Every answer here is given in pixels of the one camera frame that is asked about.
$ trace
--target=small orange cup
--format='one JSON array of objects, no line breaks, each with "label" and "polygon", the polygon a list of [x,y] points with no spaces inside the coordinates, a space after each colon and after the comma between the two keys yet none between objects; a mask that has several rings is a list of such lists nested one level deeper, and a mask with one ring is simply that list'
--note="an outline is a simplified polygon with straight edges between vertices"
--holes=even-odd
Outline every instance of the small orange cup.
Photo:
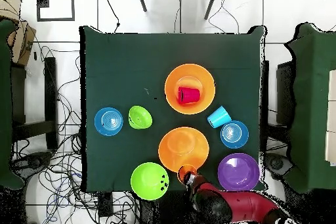
[{"label": "small orange cup", "polygon": [[183,183],[184,176],[188,173],[192,172],[194,175],[197,175],[197,169],[190,164],[186,164],[182,166],[179,171],[177,172],[177,179]]}]

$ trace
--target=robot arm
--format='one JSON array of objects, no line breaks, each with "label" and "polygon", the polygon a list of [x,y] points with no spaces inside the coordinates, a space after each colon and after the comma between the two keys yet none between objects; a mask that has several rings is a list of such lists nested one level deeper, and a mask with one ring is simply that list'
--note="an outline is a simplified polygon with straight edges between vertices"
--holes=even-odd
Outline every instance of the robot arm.
[{"label": "robot arm", "polygon": [[186,174],[190,200],[205,224],[256,221],[259,224],[295,224],[273,201],[252,191],[222,191],[201,175]]}]

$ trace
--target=blue plate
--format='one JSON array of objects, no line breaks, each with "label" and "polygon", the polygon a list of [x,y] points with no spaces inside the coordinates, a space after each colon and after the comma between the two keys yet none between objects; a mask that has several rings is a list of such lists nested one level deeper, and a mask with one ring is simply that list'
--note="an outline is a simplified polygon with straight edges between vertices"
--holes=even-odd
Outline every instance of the blue plate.
[{"label": "blue plate", "polygon": [[105,107],[100,109],[94,117],[94,126],[102,135],[116,135],[123,127],[123,116],[118,110]]},{"label": "blue plate", "polygon": [[220,139],[228,148],[240,148],[246,144],[249,138],[249,130],[240,121],[231,121],[223,125],[220,131]]}]

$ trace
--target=orange plate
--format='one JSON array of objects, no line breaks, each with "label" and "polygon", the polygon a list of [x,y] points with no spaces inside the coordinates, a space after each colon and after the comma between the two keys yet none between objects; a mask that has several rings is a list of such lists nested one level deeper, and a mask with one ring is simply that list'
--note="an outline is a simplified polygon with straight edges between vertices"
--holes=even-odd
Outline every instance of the orange plate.
[{"label": "orange plate", "polygon": [[[179,87],[199,89],[198,102],[180,104]],[[165,81],[165,97],[171,107],[182,114],[191,115],[204,111],[215,97],[215,81],[203,66],[182,64],[175,68]]]},{"label": "orange plate", "polygon": [[190,164],[200,168],[209,154],[209,144],[202,132],[191,127],[179,127],[168,132],[159,144],[159,159],[173,172]]}]

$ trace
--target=blue cup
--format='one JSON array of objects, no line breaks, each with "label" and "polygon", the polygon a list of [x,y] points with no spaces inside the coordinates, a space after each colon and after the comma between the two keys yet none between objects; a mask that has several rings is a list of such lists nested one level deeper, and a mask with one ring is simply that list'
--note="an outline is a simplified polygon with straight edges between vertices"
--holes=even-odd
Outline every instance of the blue cup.
[{"label": "blue cup", "polygon": [[209,117],[207,117],[207,121],[213,128],[219,127],[231,121],[231,117],[228,112],[224,109],[223,106],[219,107],[216,111],[214,111]]},{"label": "blue cup", "polygon": [[249,130],[240,121],[231,121],[223,125],[220,131],[220,139],[228,148],[240,148],[249,139]]},{"label": "blue cup", "polygon": [[123,116],[117,109],[105,107],[94,117],[94,126],[102,135],[116,135],[123,127]]}]

